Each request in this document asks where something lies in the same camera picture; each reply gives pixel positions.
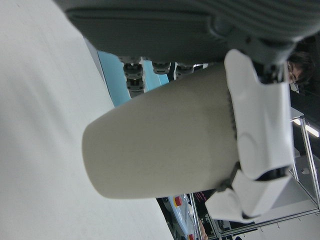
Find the person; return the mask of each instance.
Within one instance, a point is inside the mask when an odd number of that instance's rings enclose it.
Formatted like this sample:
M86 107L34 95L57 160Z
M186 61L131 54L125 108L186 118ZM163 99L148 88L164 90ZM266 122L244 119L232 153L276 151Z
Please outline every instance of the person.
M205 227L202 224L201 219L199 219L199 225L200 225L200 231L201 231L201 235L202 235L202 240L208 240L209 238L208 238L208 235L206 233Z
M290 55L288 62L290 84L304 84L313 75L315 64L311 55L305 51L297 51Z

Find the black joint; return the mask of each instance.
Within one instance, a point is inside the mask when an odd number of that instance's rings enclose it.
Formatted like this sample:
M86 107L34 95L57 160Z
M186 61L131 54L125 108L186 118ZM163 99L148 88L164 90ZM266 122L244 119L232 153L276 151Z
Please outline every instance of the black joint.
M123 66L124 75L127 79L140 79L144 74L144 70L141 64L126 63Z
M175 74L177 78L181 78L184 75L189 75L192 74L194 72L194 67L193 66L182 66L182 65L178 65L176 66L175 69Z
M270 171L267 171L266 173L264 173L263 175L261 175L257 181L270 181L270 180L274 180L274 179L279 179L282 177L285 177L287 175L289 166L285 166L285 167L280 167L277 169L273 169Z
M152 62L153 72L155 74L168 74L170 71L170 62Z
M131 92L143 92L144 90L144 81L142 78L139 79L129 79L126 80L126 88Z
M253 220L254 218L257 218L257 217L258 216L251 217L251 216L246 215L244 212L242 212L242 218L245 220Z
M235 163L234 167L233 167L233 170L232 170L232 173L231 173L231 176L230 176L231 183L234 181L238 170L241 170L241 165L240 165L239 161L237 161Z
M231 186L231 180L230 179L227 179L225 181L223 181L220 186L216 189L216 191L218 193L220 192L224 192L226 189L232 189L232 186Z
M283 65L263 65L253 62L254 69L262 84L277 84L284 81Z

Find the metal frame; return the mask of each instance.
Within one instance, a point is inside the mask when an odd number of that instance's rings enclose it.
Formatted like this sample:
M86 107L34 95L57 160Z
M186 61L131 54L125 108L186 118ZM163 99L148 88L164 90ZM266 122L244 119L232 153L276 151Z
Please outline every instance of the metal frame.
M305 152L306 152L306 157L308 159L309 167L311 170L311 175L312 175L312 183L313 183L313 188L315 192L315 201L317 203L318 209L320 208L320 189L319 189L319 182L318 182L318 176L317 176L317 169L315 166L315 161L314 157L312 154L311 146L310 146L310 140L309 140L309 135L306 129L306 120L304 117L300 118L301 122L301 132L302 132L302 137L303 137L303 142L304 142L304 147L305 147Z
M319 213L319 212L320 212L319 209L305 211L305 212L293 214L293 215L290 215L290 216L285 216L285 217L277 218L277 219L274 219L274 220L265 221L265 222L253 224L253 225L250 225L250 226L244 226L244 227L237 228L237 229L234 229L234 230L225 231L225 232L221 233L220 236L221 237L225 237L225 236L228 236L228 235L241 234L243 232L254 230L256 228L261 228L261 227L268 226L268 225L271 225L271 224L276 224L276 223L284 222L284 221L287 221L287 220L290 220L290 219L295 219L295 218L307 216L307 215L310 215L310 214L316 214L316 213Z
M297 167L296 167L296 158L294 158L294 164L292 166L292 174L293 174L293 177L296 181L299 181L299 177L298 177L298 172L297 172Z
M216 236L216 238L220 239L221 238L221 233L219 232L219 229L218 229L215 221L210 219L210 223L213 226L214 235Z
M305 193L306 193L306 195L308 196L308 198L310 199L310 201L313 203L313 205L316 207L316 208L319 208L318 207L318 204L316 203L316 201L315 201L315 198L312 196L312 194L308 191L308 189L301 183L301 182L299 182L299 181L296 181L295 182L300 188L302 188L304 191L305 191Z
M202 236L201 229L200 229L199 217L198 217L198 212L197 212L197 208L196 208L194 193L191 192L189 195L190 195L191 207L192 207L192 211L193 211L193 220L194 220L194 224L196 227L196 231L197 231L198 236L202 240L203 236Z

